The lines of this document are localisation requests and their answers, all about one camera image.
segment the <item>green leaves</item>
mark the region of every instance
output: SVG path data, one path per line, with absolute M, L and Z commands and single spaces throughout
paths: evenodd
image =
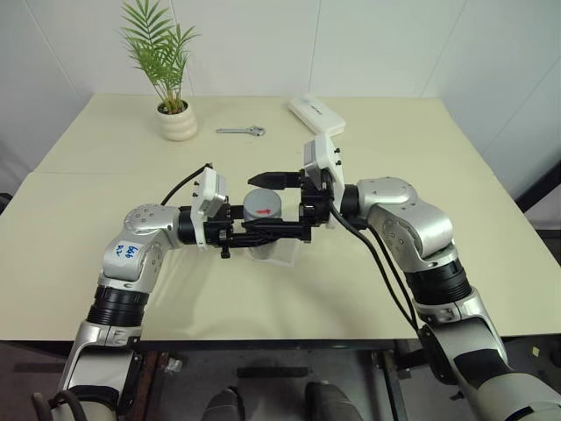
M 183 111 L 181 83 L 187 65 L 187 43 L 198 34 L 194 26 L 181 32 L 179 24 L 172 25 L 166 18 L 167 8 L 158 10 L 160 0 L 150 5 L 149 0 L 135 0 L 136 8 L 123 3 L 123 19 L 129 24 L 122 34 L 129 56 L 146 73 L 158 92 L 168 113 Z

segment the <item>table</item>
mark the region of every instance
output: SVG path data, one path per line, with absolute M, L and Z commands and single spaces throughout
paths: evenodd
M 159 202 L 204 162 L 226 176 L 231 203 L 242 202 L 251 176 L 301 168 L 313 133 L 287 100 L 192 98 L 200 132 L 174 143 L 158 134 L 153 97 L 94 95 L 0 217 L 0 339 L 72 340 L 123 216 Z M 333 138 L 346 182 L 399 176 L 443 209 L 501 335 L 561 332 L 558 264 L 439 100 L 325 102 L 347 122 Z M 215 133 L 253 124 L 265 126 L 266 136 Z M 181 190 L 170 204 L 190 204 L 190 193 Z M 298 192 L 281 196 L 284 216 L 295 218 Z M 230 260 L 193 246 L 170 252 L 143 333 L 144 340 L 414 336 L 366 248 L 341 227 L 315 229 L 293 267 L 241 250 Z

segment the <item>black cable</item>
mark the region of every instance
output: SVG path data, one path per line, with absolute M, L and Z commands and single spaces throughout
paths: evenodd
M 189 175 L 187 178 L 185 178 L 179 184 L 177 184 L 169 193 L 167 193 L 167 196 L 164 198 L 164 200 L 161 201 L 161 205 L 162 206 L 166 205 L 166 203 L 169 201 L 169 199 L 172 198 L 172 196 L 177 192 L 177 190 L 179 190 L 185 184 L 187 184 L 188 182 L 193 180 L 195 177 L 197 177 L 199 174 L 201 174 L 206 167 L 212 168 L 212 164 L 209 164 L 209 163 L 204 164 L 202 167 L 197 169 L 193 174 Z
M 337 208 L 335 207 L 333 202 L 331 202 L 331 205 L 330 205 L 330 212 L 331 212 L 331 215 L 333 215 L 335 217 L 335 219 L 337 221 L 339 221 L 339 223 L 348 232 L 350 232 L 352 235 L 354 235 L 356 238 L 358 238 L 360 241 L 362 241 L 365 244 L 366 247 L 368 247 L 368 250 L 370 250 L 370 253 L 372 254 L 374 260 L 376 260 L 376 265 L 378 266 L 378 269 L 380 270 L 380 273 L 382 275 L 384 283 L 386 284 L 386 287 L 387 287 L 387 290 L 389 291 L 390 296 L 392 296 L 392 298 L 394 299 L 395 305 L 397 305 L 398 309 L 400 309 L 401 314 L 406 318 L 406 320 L 411 325 L 411 327 L 413 329 L 415 329 L 415 325 L 413 325 L 413 320 L 411 319 L 410 315 L 407 314 L 407 312 L 405 311 L 405 309 L 401 305 L 400 300 L 398 300 L 397 296 L 395 295 L 395 292 L 394 292 L 394 289 L 392 288 L 392 285 L 389 283 L 389 279 L 387 278 L 386 269 L 384 269 L 384 266 L 382 265 L 382 261 L 380 260 L 378 252 L 376 252 L 376 249 L 374 248 L 374 245 L 370 242 L 370 240 L 367 237 L 365 237 L 362 233 L 360 233 L 359 230 L 357 230 L 345 218 L 343 218 L 343 216 L 339 213 L 339 211 L 337 210 Z
M 82 404 L 80 403 L 76 395 L 70 390 L 59 391 L 51 400 L 51 407 L 55 407 L 63 402 L 67 403 L 70 407 L 75 421 L 88 421 L 88 419 L 86 418 L 86 413 L 82 408 Z
M 40 393 L 32 394 L 33 408 L 35 409 L 35 414 L 37 415 L 38 421 L 53 421 L 53 414 L 51 413 L 51 408 L 46 402 L 46 399 Z
M 401 280 L 401 277 L 400 277 L 399 273 L 397 272 L 397 269 L 395 269 L 395 265 L 392 262 L 391 257 L 389 257 L 389 253 L 387 252 L 386 245 L 384 244 L 384 241 L 382 241 L 381 236 L 371 226 L 368 227 L 368 230 L 370 230 L 370 232 L 372 233 L 372 235 L 374 236 L 374 238 L 378 242 L 378 246 L 380 247 L 380 249 L 382 251 L 382 254 L 384 254 L 384 257 L 386 258 L 387 264 L 389 265 L 389 268 L 392 270 L 392 274 L 394 274 L 395 281 L 400 286 L 401 293 L 405 297 L 405 302 L 407 303 L 407 306 L 409 308 L 409 315 L 411 316 L 411 320 L 413 321 L 413 325 L 415 326 L 415 330 L 418 331 L 419 330 L 419 325 L 417 324 L 417 316 L 416 316 L 416 313 L 415 313 L 415 308 L 413 307 L 413 303 L 411 302 L 411 298 L 409 297 L 409 294 L 407 293 L 405 285 L 403 284 L 403 281 Z

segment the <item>white plant pot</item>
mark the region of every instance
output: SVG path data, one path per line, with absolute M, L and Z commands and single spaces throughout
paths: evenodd
M 185 101 L 186 109 L 179 114 L 164 114 L 156 108 L 156 117 L 160 121 L 162 134 L 175 142 L 189 140 L 196 135 L 198 126 L 196 124 L 195 113 L 191 104 Z

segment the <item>wrench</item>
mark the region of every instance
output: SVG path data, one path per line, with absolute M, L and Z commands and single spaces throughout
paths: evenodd
M 217 133 L 247 133 L 253 136 L 263 136 L 266 133 L 266 130 L 263 127 L 252 125 L 251 127 L 246 127 L 245 129 L 218 129 Z

